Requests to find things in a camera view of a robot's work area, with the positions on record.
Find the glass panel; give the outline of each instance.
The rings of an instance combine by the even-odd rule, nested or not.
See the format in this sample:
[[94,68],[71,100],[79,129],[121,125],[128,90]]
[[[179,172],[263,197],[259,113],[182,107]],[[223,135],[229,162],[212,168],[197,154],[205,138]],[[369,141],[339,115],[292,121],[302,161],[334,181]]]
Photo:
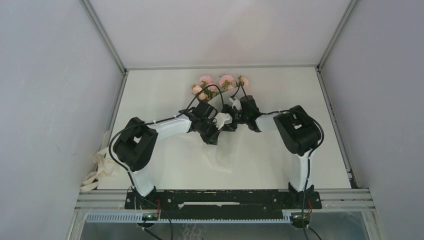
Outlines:
[[[325,240],[368,240],[360,212],[313,213],[310,225]],[[163,240],[171,239],[169,224],[149,228]],[[285,223],[174,223],[175,240],[303,240],[302,229]],[[310,240],[317,240],[307,229]],[[135,223],[86,223],[82,240],[154,240]]]

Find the black base bracket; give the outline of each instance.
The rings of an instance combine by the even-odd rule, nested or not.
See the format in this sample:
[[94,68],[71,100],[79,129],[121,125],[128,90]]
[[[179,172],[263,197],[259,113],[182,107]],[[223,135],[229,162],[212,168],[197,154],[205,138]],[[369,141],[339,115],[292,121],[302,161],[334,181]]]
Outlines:
[[[290,191],[277,189],[263,190],[158,190],[146,196],[150,202],[159,205],[171,219],[196,220],[258,220],[281,219],[282,210],[298,210],[302,201]],[[313,209],[321,209],[320,194],[312,191],[307,194],[304,209],[311,204]],[[138,193],[127,193],[125,209],[157,210]]]

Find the white cloth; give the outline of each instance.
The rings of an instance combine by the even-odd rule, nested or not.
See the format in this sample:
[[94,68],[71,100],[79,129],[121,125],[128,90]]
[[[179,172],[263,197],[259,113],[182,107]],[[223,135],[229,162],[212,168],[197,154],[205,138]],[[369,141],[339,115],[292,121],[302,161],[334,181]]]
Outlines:
[[93,162],[97,164],[97,171],[90,172],[81,184],[81,192],[88,192],[97,188],[103,177],[114,177],[119,174],[119,165],[112,158],[105,158],[108,148],[105,147],[93,156]]

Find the white surface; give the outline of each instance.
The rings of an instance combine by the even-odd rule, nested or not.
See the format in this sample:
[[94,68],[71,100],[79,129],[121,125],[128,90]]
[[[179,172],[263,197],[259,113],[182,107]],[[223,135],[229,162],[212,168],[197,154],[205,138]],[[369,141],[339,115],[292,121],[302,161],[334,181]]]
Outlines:
[[[320,84],[312,67],[179,69],[130,71],[118,110],[113,134],[132,117],[150,122],[185,109],[193,95],[191,85],[200,76],[244,75],[246,87],[262,112],[302,105],[325,131],[325,141],[312,164],[317,188],[350,188],[345,165],[332,128]],[[278,131],[256,133],[246,125],[236,132],[222,132],[218,146],[230,143],[234,154],[232,173],[215,170],[208,161],[214,146],[206,145],[196,132],[182,133],[158,142],[147,165],[158,189],[287,189],[291,174],[291,154]],[[99,189],[127,189],[130,181],[121,169],[119,177],[103,178]]]
[[350,0],[91,0],[127,68],[317,65]]
[[424,239],[423,10],[423,0],[360,1],[324,68],[357,178],[390,240]]
[[121,74],[79,1],[0,6],[0,238],[63,240]]

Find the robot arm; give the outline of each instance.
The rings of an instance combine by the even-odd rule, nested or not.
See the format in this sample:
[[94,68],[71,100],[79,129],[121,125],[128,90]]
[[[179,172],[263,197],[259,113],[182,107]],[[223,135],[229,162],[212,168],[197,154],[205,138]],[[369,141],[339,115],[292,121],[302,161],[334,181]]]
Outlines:
[[222,127],[230,123],[232,118],[227,113],[218,113],[212,119],[208,116],[213,107],[201,101],[197,107],[181,110],[174,119],[160,123],[144,125],[145,122],[133,117],[126,129],[113,145],[113,151],[118,159],[126,165],[128,174],[138,193],[145,197],[155,186],[146,165],[149,163],[156,141],[167,137],[188,132],[199,132],[206,144],[216,145]]
[[306,179],[310,177],[308,158],[312,160],[311,151],[317,147],[321,132],[305,110],[297,105],[284,113],[261,115],[255,122],[261,132],[278,130],[285,147],[292,153],[289,189],[294,193],[310,189],[313,186],[310,180],[305,188]]
[[321,139],[321,132],[301,106],[295,106],[283,113],[263,114],[259,112],[251,95],[233,105],[225,104],[222,111],[208,118],[213,107],[200,101],[197,107],[179,111],[178,117],[158,124],[143,125],[138,117],[132,118],[126,128],[137,125],[132,131],[124,131],[113,145],[119,160],[127,166],[138,193],[145,197],[155,189],[145,167],[152,156],[156,141],[175,134],[198,132],[206,144],[216,145],[221,131],[234,132],[238,124],[246,124],[254,132],[278,130],[286,148],[293,154],[289,190],[299,201],[304,189],[313,192],[313,185],[305,183],[309,174],[309,160],[312,149]]

